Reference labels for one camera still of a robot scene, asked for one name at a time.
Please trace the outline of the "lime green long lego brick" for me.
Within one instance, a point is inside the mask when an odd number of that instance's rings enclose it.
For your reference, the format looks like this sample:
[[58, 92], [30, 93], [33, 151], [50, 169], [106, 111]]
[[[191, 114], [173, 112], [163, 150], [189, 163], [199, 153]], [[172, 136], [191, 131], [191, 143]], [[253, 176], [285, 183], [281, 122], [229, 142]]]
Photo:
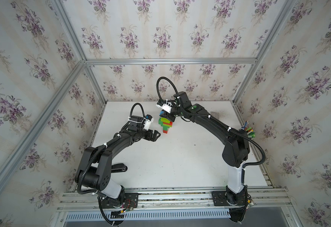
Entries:
[[168, 120], [168, 119], [166, 119], [166, 118], [163, 118], [163, 117], [161, 117], [160, 119], [159, 119], [159, 121], [161, 121], [162, 123], [169, 123], [169, 122], [171, 122], [170, 120]]

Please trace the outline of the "red long lego brick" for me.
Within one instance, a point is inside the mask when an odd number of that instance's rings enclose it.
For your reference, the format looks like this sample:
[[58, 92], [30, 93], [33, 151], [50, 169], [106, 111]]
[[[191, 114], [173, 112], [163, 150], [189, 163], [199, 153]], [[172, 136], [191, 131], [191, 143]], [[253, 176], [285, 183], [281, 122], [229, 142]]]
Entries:
[[164, 125], [167, 125], [168, 127], [172, 127], [173, 123], [172, 122], [169, 122], [169, 123], [164, 122]]

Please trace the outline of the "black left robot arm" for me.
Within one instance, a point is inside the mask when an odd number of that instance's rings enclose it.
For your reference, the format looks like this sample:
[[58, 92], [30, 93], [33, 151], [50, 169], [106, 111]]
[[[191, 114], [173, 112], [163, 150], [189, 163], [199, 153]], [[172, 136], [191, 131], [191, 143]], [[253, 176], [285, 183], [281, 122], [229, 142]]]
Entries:
[[122, 150], [140, 141], [157, 141], [158, 131], [150, 129], [154, 119], [151, 115], [128, 118], [128, 123], [108, 142], [87, 147], [81, 158], [75, 182], [78, 194], [97, 194], [111, 199], [122, 199], [124, 189], [111, 179], [112, 161]]

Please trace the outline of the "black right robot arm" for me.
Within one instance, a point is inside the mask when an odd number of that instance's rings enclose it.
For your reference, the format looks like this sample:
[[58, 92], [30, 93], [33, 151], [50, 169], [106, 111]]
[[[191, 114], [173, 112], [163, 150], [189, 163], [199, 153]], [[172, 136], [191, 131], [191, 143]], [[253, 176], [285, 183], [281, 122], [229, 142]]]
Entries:
[[[226, 186], [227, 202], [231, 206], [247, 205], [248, 193], [245, 184], [245, 169], [248, 166], [259, 166], [266, 160], [263, 148], [253, 141], [246, 129], [232, 128], [209, 113], [200, 104], [192, 104], [185, 92], [174, 95], [174, 100], [163, 100], [160, 98], [157, 107], [162, 111], [160, 116], [174, 122], [177, 117], [196, 123], [224, 145], [222, 158], [228, 165], [228, 184]], [[253, 144], [261, 153], [261, 160], [248, 162], [250, 153], [249, 144]]]

